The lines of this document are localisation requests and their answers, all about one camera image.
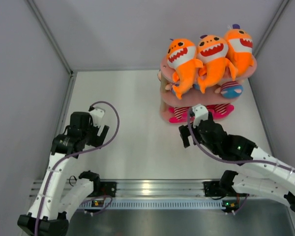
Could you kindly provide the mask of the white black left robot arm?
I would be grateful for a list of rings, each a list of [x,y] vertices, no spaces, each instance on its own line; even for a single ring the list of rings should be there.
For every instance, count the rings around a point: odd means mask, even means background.
[[[17,225],[29,236],[64,236],[69,222],[88,196],[101,192],[99,174],[83,171],[75,185],[64,195],[69,176],[85,146],[103,145],[109,127],[100,131],[105,111],[96,107],[89,112],[74,112],[65,132],[52,142],[48,168],[37,196],[26,214],[19,216]]]

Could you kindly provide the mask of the white pink glasses plush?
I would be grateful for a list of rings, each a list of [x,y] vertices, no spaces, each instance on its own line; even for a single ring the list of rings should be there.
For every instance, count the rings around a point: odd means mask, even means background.
[[[169,107],[168,111],[171,114],[169,123],[178,124],[186,123],[189,107]]]

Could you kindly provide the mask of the doll plush striped shirt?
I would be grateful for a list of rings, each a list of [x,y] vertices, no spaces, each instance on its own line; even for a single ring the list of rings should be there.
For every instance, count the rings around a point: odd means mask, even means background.
[[[239,97],[243,92],[243,86],[237,81],[229,81],[223,83],[215,90],[216,94],[221,94],[222,97],[233,99]]]

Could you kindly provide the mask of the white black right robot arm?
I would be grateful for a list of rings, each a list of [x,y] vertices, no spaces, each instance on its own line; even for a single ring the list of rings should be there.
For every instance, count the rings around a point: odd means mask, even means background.
[[[225,195],[233,193],[257,195],[280,202],[295,212],[295,168],[278,160],[239,135],[231,135],[213,120],[202,120],[197,126],[178,128],[185,148],[189,138],[205,154],[226,164],[238,165],[240,170],[226,170],[219,182]]]

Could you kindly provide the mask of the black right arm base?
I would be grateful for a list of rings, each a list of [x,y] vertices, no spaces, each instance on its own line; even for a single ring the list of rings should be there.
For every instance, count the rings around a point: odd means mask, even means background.
[[[220,200],[226,197],[226,193],[220,187],[219,181],[205,181],[203,182],[203,186],[206,197],[212,198],[214,200]]]

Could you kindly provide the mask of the orange shark plush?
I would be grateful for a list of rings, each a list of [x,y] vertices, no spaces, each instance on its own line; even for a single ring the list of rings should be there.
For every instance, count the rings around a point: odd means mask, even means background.
[[[224,39],[229,47],[226,57],[236,67],[236,77],[241,77],[249,67],[255,65],[252,53],[253,38],[239,24],[232,24],[232,27],[224,34]]]
[[[187,93],[194,84],[198,69],[203,68],[203,62],[197,58],[196,45],[186,38],[172,39],[166,54],[167,65],[174,70],[172,74],[173,91],[177,99]]]
[[[224,77],[225,70],[230,70],[234,81],[238,69],[226,57],[229,50],[227,41],[217,35],[202,35],[197,45],[197,58],[203,62],[203,68],[198,72],[198,85],[201,93],[218,84]]]

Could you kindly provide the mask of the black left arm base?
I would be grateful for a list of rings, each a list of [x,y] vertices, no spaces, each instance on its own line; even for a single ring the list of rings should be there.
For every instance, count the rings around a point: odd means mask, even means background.
[[[117,191],[117,183],[115,181],[102,181],[100,183],[98,195],[99,196],[109,195],[114,198],[116,196],[116,191]]]

